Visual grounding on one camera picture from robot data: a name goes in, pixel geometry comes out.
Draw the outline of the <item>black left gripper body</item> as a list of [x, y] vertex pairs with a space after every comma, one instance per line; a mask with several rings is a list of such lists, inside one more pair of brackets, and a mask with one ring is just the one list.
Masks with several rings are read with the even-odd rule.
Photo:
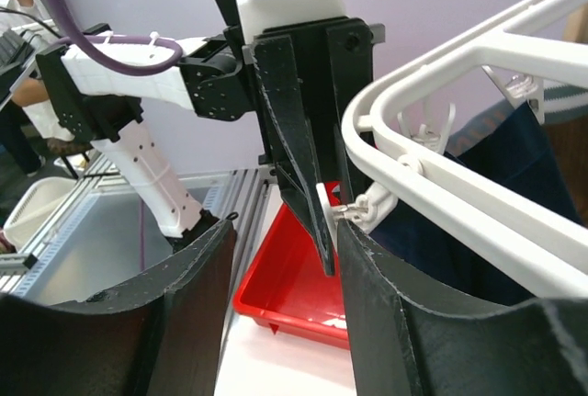
[[[311, 128], [320, 175], [337, 175], [337, 162], [334, 146], [334, 127], [336, 126], [336, 106], [331, 73], [327, 29], [342, 23], [365, 23], [360, 18], [339, 17], [307, 24], [271, 29], [262, 37], [289, 35], [291, 37], [302, 104]], [[373, 42], [371, 41], [373, 80]], [[270, 125], [263, 108], [257, 88], [254, 67], [244, 62], [243, 34], [238, 27], [227, 27], [223, 32], [227, 41], [227, 56], [236, 63], [236, 76], [222, 78], [222, 93], [228, 97], [222, 102], [222, 118], [226, 121], [239, 119], [247, 112], [255, 112], [262, 131], [265, 148], [264, 160], [274, 161], [270, 142]]]

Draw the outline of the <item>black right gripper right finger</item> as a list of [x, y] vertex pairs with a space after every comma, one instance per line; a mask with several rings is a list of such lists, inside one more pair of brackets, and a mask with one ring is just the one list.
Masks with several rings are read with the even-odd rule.
[[584, 395], [587, 303], [453, 289], [344, 221], [338, 256], [360, 395]]

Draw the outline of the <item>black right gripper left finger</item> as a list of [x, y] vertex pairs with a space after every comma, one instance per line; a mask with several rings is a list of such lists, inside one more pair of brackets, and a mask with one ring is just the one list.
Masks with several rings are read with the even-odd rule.
[[85, 301], [1, 298], [4, 395], [210, 395], [236, 233], [190, 246]]

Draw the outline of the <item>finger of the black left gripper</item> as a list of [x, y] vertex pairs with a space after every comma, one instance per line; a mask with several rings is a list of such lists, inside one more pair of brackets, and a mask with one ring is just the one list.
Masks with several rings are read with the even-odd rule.
[[262, 37], [253, 44], [253, 56], [281, 197], [311, 236], [324, 274], [332, 277], [333, 239], [316, 190], [319, 164], [302, 104], [291, 37]]
[[336, 106], [334, 146], [341, 200], [352, 203], [363, 192], [365, 177], [350, 162], [342, 133], [346, 108], [372, 78], [372, 34], [366, 23], [342, 23], [327, 29], [331, 73]]

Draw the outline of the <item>brown sock grey striped cuff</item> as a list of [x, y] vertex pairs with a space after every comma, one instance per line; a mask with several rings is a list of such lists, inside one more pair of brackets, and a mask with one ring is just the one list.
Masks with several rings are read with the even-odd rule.
[[572, 201], [587, 226], [587, 89], [555, 84], [544, 91], [545, 126]]

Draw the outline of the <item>white plastic clip hanger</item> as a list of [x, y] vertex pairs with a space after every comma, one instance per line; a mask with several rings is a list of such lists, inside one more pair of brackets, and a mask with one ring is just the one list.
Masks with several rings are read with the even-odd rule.
[[537, 121], [544, 122], [548, 83], [586, 86], [586, 47], [538, 36], [586, 2], [522, 0], [361, 90], [345, 110], [342, 133], [347, 156], [372, 184], [352, 203], [339, 206], [330, 204], [324, 185], [316, 187], [334, 244], [339, 222], [350, 221], [371, 232], [413, 191], [409, 176], [421, 173], [423, 163], [401, 149], [399, 140], [436, 155], [457, 155], [504, 121], [489, 109], [454, 130], [453, 107], [440, 118], [426, 109], [423, 124], [411, 130], [403, 113], [412, 104], [426, 103], [435, 91], [481, 69], [502, 93], [500, 109], [505, 114], [528, 105]]

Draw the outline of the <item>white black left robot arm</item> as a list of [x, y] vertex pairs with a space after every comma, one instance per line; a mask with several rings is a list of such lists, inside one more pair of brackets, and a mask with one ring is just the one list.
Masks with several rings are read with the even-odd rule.
[[347, 167], [340, 126], [352, 98], [373, 78], [373, 47], [385, 28], [333, 17], [271, 28], [246, 44], [231, 25], [159, 75], [120, 77], [121, 88], [85, 89], [74, 46], [61, 40], [37, 57], [61, 126], [114, 163], [155, 217], [175, 251], [196, 241], [216, 218], [186, 191], [152, 140], [144, 98], [186, 103], [206, 119], [234, 121], [254, 112], [283, 201], [308, 231], [322, 268], [335, 272], [334, 240], [316, 187], [367, 180]]

